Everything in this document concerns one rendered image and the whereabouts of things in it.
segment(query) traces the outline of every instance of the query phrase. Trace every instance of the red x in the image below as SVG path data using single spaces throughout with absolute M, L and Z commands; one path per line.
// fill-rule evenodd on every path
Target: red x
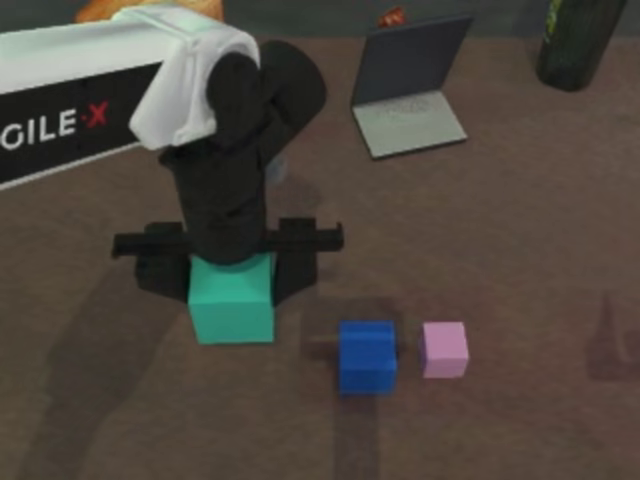
M 91 111 L 92 117 L 91 120 L 89 120 L 89 122 L 87 123 L 87 127 L 93 128 L 96 125 L 106 125 L 107 119 L 105 118 L 104 114 L 108 106 L 109 102 L 106 101 L 102 102 L 97 107 L 92 103 L 89 104 L 89 110 Z

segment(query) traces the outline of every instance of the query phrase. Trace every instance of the blue block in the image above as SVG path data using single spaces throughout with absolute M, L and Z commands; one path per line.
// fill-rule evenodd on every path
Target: blue block
M 192 258 L 188 305 L 198 343 L 274 341 L 272 267 L 269 254 L 224 267 Z
M 391 393 L 398 371 L 393 322 L 342 321 L 339 337 L 340 393 Z

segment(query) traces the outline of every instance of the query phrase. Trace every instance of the orange object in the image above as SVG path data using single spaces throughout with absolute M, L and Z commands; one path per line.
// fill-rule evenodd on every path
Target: orange object
M 378 18 L 378 27 L 380 28 L 404 25 L 405 23 L 407 23 L 407 18 L 402 7 L 394 7 Z
M 109 20 L 121 8 L 162 2 L 163 0 L 89 0 L 76 13 L 75 20 L 76 23 Z M 224 21 L 222 0 L 176 0 L 176 3 L 220 22 Z

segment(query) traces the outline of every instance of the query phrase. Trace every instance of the cube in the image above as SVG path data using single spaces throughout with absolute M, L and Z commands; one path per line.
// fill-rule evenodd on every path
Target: cube
M 462 377 L 469 350 L 462 322 L 427 322 L 420 341 L 424 378 Z
M 398 362 L 393 322 L 342 321 L 339 330 L 339 391 L 342 395 L 391 393 Z
M 274 341 L 272 265 L 269 254 L 232 266 L 191 259 L 188 306 L 198 343 Z

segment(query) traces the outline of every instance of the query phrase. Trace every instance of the dark green cylinder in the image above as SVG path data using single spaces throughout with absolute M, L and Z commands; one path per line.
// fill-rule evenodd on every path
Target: dark green cylinder
M 551 0 L 537 74 L 543 83 L 575 92 L 598 70 L 627 0 Z

